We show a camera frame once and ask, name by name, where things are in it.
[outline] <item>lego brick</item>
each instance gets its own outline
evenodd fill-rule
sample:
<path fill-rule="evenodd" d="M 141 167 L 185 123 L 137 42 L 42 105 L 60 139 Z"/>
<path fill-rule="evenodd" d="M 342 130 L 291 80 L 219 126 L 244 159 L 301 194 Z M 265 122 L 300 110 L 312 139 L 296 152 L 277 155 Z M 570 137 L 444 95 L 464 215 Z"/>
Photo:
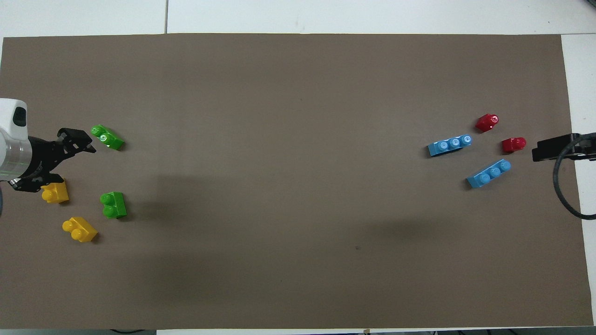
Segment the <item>lego brick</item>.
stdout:
<path fill-rule="evenodd" d="M 467 178 L 473 188 L 483 187 L 491 180 L 499 177 L 503 172 L 511 169 L 511 163 L 505 159 L 498 160 L 487 168 Z"/>
<path fill-rule="evenodd" d="M 491 130 L 497 123 L 499 123 L 499 117 L 494 114 L 485 114 L 478 119 L 476 122 L 476 128 L 482 132 Z"/>
<path fill-rule="evenodd" d="M 503 151 L 506 153 L 514 153 L 526 147 L 526 139 L 523 137 L 512 137 L 501 141 Z"/>
<path fill-rule="evenodd" d="M 93 128 L 91 128 L 91 134 L 99 138 L 100 141 L 105 144 L 105 146 L 114 150 L 118 150 L 124 143 L 124 141 L 119 138 L 111 129 L 103 125 L 93 126 Z"/>
<path fill-rule="evenodd" d="M 124 196 L 121 192 L 109 192 L 102 194 L 100 202 L 104 204 L 104 215 L 108 219 L 121 218 L 126 215 Z"/>
<path fill-rule="evenodd" d="M 97 230 L 79 216 L 64 221 L 62 230 L 69 232 L 72 239 L 79 242 L 89 242 L 97 235 Z"/>
<path fill-rule="evenodd" d="M 41 197 L 47 203 L 61 203 L 69 199 L 69 193 L 66 190 L 66 180 L 63 182 L 53 182 L 46 186 L 41 186 L 44 191 Z"/>
<path fill-rule="evenodd" d="M 431 156 L 457 151 L 472 144 L 472 137 L 468 134 L 436 141 L 428 145 Z"/>

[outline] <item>yellow lego stud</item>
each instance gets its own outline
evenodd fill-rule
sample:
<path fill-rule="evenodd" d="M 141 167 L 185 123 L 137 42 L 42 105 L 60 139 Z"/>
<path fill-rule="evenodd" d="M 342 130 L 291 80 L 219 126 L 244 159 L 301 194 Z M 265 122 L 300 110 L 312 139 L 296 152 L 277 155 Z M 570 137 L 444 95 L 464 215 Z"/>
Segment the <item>yellow lego stud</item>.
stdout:
<path fill-rule="evenodd" d="M 53 182 L 47 186 L 41 186 L 44 192 L 41 197 L 47 203 L 61 203 L 69 199 L 69 193 L 66 191 L 66 180 L 63 182 Z"/>
<path fill-rule="evenodd" d="M 97 230 L 93 228 L 87 220 L 81 217 L 70 218 L 62 224 L 64 231 L 70 232 L 73 240 L 79 242 L 89 242 L 97 235 Z"/>

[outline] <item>blue lego stud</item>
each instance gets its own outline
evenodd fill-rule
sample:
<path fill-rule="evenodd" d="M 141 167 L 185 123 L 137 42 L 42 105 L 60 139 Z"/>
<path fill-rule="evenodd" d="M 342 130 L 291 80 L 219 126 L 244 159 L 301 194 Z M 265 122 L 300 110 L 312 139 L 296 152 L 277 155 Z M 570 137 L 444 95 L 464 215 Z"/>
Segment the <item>blue lego stud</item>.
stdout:
<path fill-rule="evenodd" d="M 470 144 L 472 144 L 472 137 L 465 134 L 431 143 L 429 144 L 429 152 L 431 156 L 438 156 L 462 149 Z"/>
<path fill-rule="evenodd" d="M 478 172 L 477 174 L 469 176 L 467 180 L 473 188 L 483 187 L 484 185 L 488 184 L 491 180 L 500 176 L 503 172 L 509 171 L 510 169 L 511 163 L 504 159 L 501 159 L 488 166 L 487 168 L 483 169 L 482 171 Z"/>

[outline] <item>green lego stud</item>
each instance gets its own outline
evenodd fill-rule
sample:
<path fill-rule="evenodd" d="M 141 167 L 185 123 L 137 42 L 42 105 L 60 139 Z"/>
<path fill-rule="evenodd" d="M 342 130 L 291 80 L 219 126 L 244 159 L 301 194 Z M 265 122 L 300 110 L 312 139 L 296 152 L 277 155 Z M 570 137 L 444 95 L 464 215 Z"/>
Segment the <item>green lego stud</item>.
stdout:
<path fill-rule="evenodd" d="M 118 150 L 124 143 L 124 141 L 116 136 L 111 129 L 106 128 L 103 125 L 93 126 L 93 128 L 91 128 L 91 134 L 99 138 L 100 141 L 108 148 L 112 148 L 114 150 Z"/>
<path fill-rule="evenodd" d="M 104 215 L 108 219 L 121 218 L 126 215 L 124 197 L 121 192 L 110 192 L 102 194 L 100 203 L 104 204 Z"/>

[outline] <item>cable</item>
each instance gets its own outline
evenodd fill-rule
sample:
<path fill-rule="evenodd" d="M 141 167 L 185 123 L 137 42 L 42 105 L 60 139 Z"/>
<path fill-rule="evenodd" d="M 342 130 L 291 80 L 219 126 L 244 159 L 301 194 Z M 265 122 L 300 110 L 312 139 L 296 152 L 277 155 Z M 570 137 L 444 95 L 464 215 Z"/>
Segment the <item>cable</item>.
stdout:
<path fill-rule="evenodd" d="M 563 204 L 563 206 L 565 206 L 565 208 L 571 214 L 577 216 L 578 218 L 584 219 L 584 220 L 594 220 L 594 219 L 596 219 L 596 214 L 591 214 L 591 215 L 581 214 L 580 212 L 578 212 L 577 210 L 575 210 L 575 208 L 573 208 L 569 204 L 569 202 L 567 202 L 567 199 L 565 199 L 565 197 L 563 196 L 563 193 L 561 192 L 561 187 L 559 186 L 559 183 L 558 183 L 558 170 L 561 167 L 561 162 L 565 158 L 565 155 L 577 143 L 580 143 L 581 141 L 588 140 L 588 139 L 596 139 L 596 132 L 593 132 L 593 133 L 590 133 L 590 134 L 585 134 L 585 135 L 580 135 L 579 137 L 577 137 L 576 139 L 574 139 L 572 142 L 570 142 L 569 144 L 567 144 L 563 148 L 563 151 L 561 151 L 561 153 L 557 157 L 557 161 L 555 162 L 555 166 L 552 169 L 552 184 L 555 187 L 555 193 L 557 193 L 557 197 L 559 198 L 559 200 L 561 201 L 561 203 Z"/>
<path fill-rule="evenodd" d="M 137 329 L 137 330 L 131 330 L 131 331 L 122 331 L 122 330 L 117 330 L 117 329 L 110 329 L 111 331 L 113 331 L 114 333 L 118 333 L 118 334 L 134 334 L 134 333 L 138 333 L 139 331 L 143 331 L 144 329 Z"/>

